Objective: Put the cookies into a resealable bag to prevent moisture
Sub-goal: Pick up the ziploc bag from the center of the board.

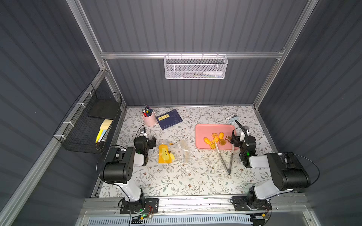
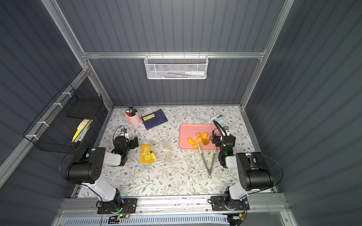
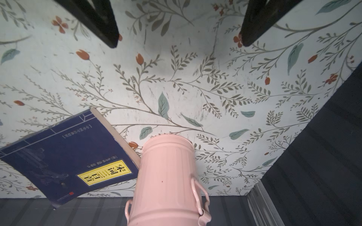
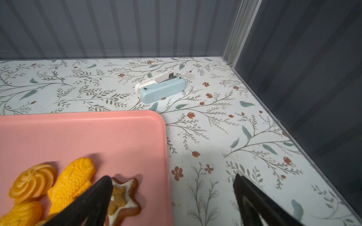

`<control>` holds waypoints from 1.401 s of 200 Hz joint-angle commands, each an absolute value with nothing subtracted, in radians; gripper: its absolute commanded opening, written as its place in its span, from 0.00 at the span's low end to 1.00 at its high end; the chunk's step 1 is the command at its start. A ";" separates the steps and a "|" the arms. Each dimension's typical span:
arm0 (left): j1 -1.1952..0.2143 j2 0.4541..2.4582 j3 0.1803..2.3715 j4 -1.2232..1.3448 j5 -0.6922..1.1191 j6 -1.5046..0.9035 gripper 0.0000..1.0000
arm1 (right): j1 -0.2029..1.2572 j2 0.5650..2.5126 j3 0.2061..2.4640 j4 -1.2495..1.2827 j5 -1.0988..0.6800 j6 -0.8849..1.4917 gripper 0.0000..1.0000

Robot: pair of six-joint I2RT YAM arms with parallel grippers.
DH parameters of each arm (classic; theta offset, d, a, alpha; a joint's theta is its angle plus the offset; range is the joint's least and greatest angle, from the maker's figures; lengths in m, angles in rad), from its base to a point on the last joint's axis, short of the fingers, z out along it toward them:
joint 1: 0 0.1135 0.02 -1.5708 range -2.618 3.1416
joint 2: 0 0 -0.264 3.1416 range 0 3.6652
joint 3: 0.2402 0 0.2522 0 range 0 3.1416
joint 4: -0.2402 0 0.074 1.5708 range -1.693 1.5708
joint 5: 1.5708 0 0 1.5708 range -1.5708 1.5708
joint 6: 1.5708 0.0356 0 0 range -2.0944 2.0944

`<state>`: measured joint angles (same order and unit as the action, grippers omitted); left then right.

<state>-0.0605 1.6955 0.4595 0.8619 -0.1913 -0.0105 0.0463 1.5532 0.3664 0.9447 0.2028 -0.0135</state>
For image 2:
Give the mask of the clear resealable bag yellow zip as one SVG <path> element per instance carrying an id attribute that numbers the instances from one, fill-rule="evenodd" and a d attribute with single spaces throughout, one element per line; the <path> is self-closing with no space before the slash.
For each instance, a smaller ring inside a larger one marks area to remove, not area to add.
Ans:
<path id="1" fill-rule="evenodd" d="M 161 143 L 144 143 L 140 150 L 141 164 L 151 164 L 157 161 L 171 162 L 172 148 L 167 140 L 163 140 Z"/>

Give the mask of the metal kitchen tongs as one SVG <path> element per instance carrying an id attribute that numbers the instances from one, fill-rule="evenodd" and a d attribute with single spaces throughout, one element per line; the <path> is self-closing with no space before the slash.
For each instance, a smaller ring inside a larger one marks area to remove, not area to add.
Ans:
<path id="1" fill-rule="evenodd" d="M 214 167 L 214 163 L 215 163 L 215 156 L 216 156 L 216 146 L 214 146 L 214 150 L 210 152 L 209 155 L 205 156 L 204 153 L 201 151 L 201 147 L 200 144 L 197 144 L 198 146 L 198 151 L 200 153 L 200 156 L 202 158 L 204 167 L 206 169 L 207 172 L 207 176 L 209 179 L 212 178 L 212 170 Z"/>

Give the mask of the yellow cookie pile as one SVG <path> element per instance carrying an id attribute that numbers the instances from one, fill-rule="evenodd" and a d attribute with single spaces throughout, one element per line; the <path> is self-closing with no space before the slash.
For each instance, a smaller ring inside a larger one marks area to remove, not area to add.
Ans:
<path id="1" fill-rule="evenodd" d="M 188 137 L 187 143 L 192 146 L 193 149 L 198 149 L 197 144 L 200 144 L 201 150 L 211 150 L 214 145 L 212 143 L 213 136 L 209 135 L 207 132 L 204 133 L 196 133 L 195 139 Z"/>

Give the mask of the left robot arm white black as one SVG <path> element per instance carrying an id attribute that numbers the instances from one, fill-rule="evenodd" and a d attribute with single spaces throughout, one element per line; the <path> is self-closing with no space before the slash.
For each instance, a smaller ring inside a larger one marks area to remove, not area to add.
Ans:
<path id="1" fill-rule="evenodd" d="M 113 136 L 114 149 L 111 152 L 103 147 L 78 148 L 66 170 L 59 169 L 61 176 L 68 182 L 84 186 L 98 196 L 98 214 L 128 212 L 117 188 L 110 185 L 101 175 L 103 166 L 123 167 L 128 153 L 139 147 L 138 137 L 129 138 L 126 128 L 118 136 Z"/>

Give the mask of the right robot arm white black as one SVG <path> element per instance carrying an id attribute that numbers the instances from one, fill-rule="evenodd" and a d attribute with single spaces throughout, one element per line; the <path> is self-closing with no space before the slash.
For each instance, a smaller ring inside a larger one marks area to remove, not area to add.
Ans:
<path id="1" fill-rule="evenodd" d="M 261 152 L 234 153 L 236 137 L 218 121 L 214 120 L 213 123 L 220 133 L 212 135 L 212 143 L 219 148 L 219 163 L 224 169 L 236 169 L 239 180 L 227 187 L 222 197 L 213 196 L 208 201 L 215 211 L 237 209 L 246 211 L 248 195 L 271 189 L 281 182 L 281 179 L 277 181 L 274 179 L 267 160 L 273 161 L 277 166 L 280 165 Z"/>

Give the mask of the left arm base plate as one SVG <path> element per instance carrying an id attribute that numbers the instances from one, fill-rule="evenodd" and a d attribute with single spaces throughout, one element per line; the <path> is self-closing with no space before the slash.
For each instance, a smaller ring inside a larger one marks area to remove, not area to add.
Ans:
<path id="1" fill-rule="evenodd" d="M 119 203 L 116 201 L 97 201 L 97 214 L 133 214 L 136 212 L 137 201 L 137 198 L 125 198 Z"/>

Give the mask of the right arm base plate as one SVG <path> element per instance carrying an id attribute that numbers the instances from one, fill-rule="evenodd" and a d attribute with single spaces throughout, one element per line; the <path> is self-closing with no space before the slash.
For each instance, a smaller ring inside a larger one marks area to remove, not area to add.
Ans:
<path id="1" fill-rule="evenodd" d="M 207 202 L 211 204 L 213 211 L 248 211 L 250 209 L 247 198 L 233 200 L 224 195 L 211 196 Z"/>

